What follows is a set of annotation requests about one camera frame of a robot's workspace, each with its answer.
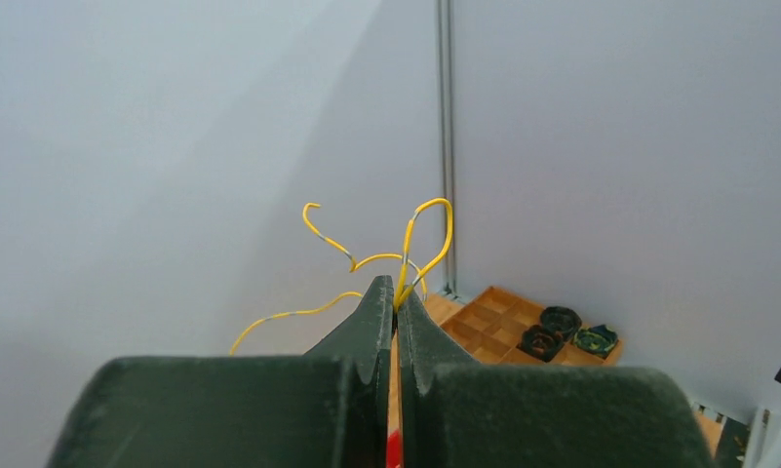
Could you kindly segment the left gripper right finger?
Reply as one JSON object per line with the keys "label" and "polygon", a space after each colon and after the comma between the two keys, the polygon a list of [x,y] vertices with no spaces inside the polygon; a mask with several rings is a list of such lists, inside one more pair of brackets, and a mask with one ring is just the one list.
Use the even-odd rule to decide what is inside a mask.
{"label": "left gripper right finger", "polygon": [[489,365],[409,296],[396,315],[406,467],[711,467],[688,399],[650,368]]}

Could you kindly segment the wooden compartment tray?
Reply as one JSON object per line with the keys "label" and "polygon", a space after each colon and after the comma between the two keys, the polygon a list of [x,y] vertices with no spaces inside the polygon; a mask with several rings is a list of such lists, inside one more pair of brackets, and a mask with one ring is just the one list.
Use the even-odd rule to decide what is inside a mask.
{"label": "wooden compartment tray", "polygon": [[442,329],[486,364],[613,366],[624,342],[564,306],[543,306],[489,287],[465,305],[438,297],[426,309]]}

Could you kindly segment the right aluminium corner post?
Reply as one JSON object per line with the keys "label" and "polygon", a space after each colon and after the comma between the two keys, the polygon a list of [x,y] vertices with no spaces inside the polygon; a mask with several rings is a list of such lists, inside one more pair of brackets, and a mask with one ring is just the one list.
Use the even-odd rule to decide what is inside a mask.
{"label": "right aluminium corner post", "polygon": [[437,7],[438,77],[441,132],[441,161],[443,196],[448,199],[453,212],[455,202],[454,155],[454,78],[453,78],[453,2],[439,0]]}

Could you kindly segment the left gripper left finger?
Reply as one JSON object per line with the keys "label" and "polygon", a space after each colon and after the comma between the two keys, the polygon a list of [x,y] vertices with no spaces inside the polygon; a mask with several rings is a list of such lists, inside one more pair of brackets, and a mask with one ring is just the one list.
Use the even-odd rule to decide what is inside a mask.
{"label": "left gripper left finger", "polygon": [[51,467],[381,467],[394,287],[301,355],[133,356],[94,374]]}

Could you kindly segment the red plastic bin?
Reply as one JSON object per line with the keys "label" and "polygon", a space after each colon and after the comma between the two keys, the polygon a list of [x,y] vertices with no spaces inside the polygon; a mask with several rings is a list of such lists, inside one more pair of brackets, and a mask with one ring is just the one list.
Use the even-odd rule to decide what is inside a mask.
{"label": "red plastic bin", "polygon": [[403,444],[399,430],[390,433],[386,440],[386,468],[401,468],[403,464]]}

